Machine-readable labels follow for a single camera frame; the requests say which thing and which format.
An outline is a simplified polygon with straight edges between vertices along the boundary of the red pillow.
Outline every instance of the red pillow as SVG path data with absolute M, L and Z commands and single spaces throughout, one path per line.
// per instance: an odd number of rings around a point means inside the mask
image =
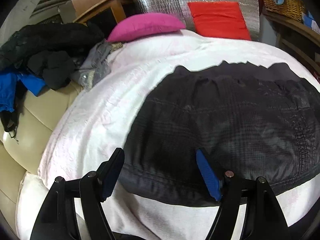
M 238 2 L 189 2 L 188 6 L 198 34 L 251 41 Z

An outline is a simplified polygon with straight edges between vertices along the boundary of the wicker basket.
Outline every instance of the wicker basket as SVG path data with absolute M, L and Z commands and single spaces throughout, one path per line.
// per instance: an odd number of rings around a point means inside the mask
M 263 0 L 264 5 L 268 11 L 275 12 L 302 22 L 302 13 L 306 11 L 306 8 L 301 0 L 284 0 L 282 5 L 277 5 L 274 0 Z

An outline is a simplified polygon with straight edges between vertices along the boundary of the black clothing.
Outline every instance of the black clothing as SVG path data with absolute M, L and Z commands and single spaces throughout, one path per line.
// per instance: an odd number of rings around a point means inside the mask
M 135 118 L 120 182 L 163 203 L 218 205 L 196 164 L 204 147 L 242 178 L 264 176 L 279 195 L 320 172 L 319 122 L 319 92 L 286 64 L 178 66 Z
M 94 25 L 48 23 L 28 25 L 15 32 L 0 48 L 0 71 L 15 66 L 31 72 L 57 90 L 104 38 Z

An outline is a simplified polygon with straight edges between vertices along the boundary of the pink pillow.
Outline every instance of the pink pillow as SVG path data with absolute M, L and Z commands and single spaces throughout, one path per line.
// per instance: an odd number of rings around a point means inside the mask
M 119 22 L 108 37 L 109 42 L 134 41 L 157 33 L 170 33 L 186 26 L 175 16 L 165 13 L 133 15 Z

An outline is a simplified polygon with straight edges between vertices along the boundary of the gray fabric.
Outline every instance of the gray fabric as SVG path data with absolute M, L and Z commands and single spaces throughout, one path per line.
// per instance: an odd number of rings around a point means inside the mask
M 84 63 L 71 75 L 71 79 L 89 91 L 110 72 L 107 56 L 111 53 L 112 45 L 103 40 L 97 43 L 89 52 Z

